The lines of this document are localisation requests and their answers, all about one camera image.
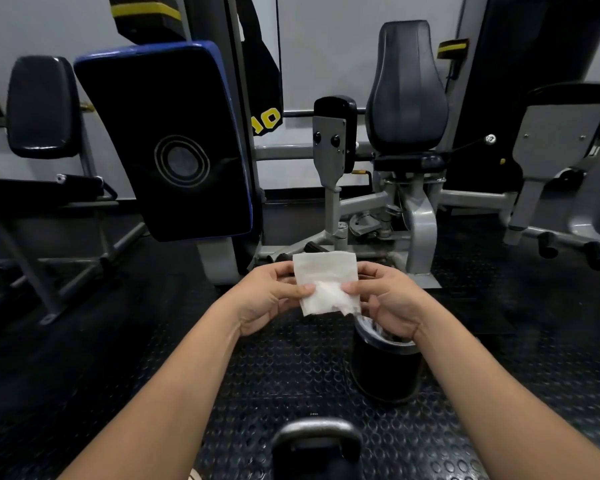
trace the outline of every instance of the yellow number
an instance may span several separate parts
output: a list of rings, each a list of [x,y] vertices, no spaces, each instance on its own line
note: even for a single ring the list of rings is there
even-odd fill
[[[264,129],[255,116],[251,117],[251,126],[253,126],[253,129],[256,131],[256,134],[262,133],[262,130]]]
[[[263,112],[260,115],[262,122],[264,123],[264,126],[267,127],[267,129],[272,129],[276,123],[280,120],[280,112],[272,107],[271,109]]]

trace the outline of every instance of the person's right hand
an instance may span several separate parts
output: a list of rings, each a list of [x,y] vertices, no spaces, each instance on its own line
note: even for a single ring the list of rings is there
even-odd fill
[[[431,309],[441,306],[396,268],[359,262],[358,275],[360,281],[344,283],[342,290],[359,294],[363,314],[394,335],[413,339]]]

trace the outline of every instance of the paper towel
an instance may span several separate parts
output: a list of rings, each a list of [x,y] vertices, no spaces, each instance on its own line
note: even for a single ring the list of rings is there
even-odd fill
[[[299,285],[315,284],[314,293],[300,300],[304,316],[340,311],[360,313],[360,297],[340,289],[342,283],[358,280],[356,255],[344,251],[294,254],[294,273]]]

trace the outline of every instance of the person's left hand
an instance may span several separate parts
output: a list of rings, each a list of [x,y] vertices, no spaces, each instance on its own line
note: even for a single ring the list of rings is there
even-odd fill
[[[218,300],[239,320],[241,336],[257,332],[313,293],[314,285],[296,285],[296,279],[289,276],[293,271],[293,261],[259,266]]]

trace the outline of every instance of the blue trim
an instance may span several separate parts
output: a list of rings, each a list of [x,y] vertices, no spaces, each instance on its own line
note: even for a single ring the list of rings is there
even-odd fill
[[[218,68],[218,72],[220,72],[220,77],[222,78],[224,85],[224,95],[226,97],[226,101],[229,104],[229,112],[231,113],[231,118],[233,120],[233,131],[236,135],[238,135],[238,122],[236,120],[235,114],[233,113],[233,101],[231,99],[231,92],[229,91],[229,83],[226,78],[226,71],[224,70],[224,63],[222,60],[222,54],[220,53],[220,49],[215,44],[215,42],[209,40],[196,40],[196,41],[184,41],[184,42],[167,42],[167,43],[152,43],[148,45],[131,45],[129,47],[116,47],[109,48],[106,50],[97,50],[95,52],[90,52],[85,55],[81,55],[76,58],[73,62],[73,65],[76,66],[83,62],[88,62],[97,59],[119,59],[122,57],[134,57],[136,55],[144,55],[144,54],[156,54],[159,52],[166,52],[168,50],[176,50],[180,48],[201,48],[206,50],[209,55],[213,58],[216,66]],[[240,143],[240,138],[238,138],[238,149],[240,151],[240,162],[242,163],[242,173],[244,175],[244,180],[246,183],[247,189],[247,199],[249,200],[249,231],[243,234],[233,234],[233,235],[224,235],[217,237],[201,237],[199,239],[222,239],[223,237],[234,237],[238,235],[246,235],[253,230],[253,205],[251,203],[251,193],[249,192],[249,172],[247,171],[246,162],[244,160],[244,149]]]

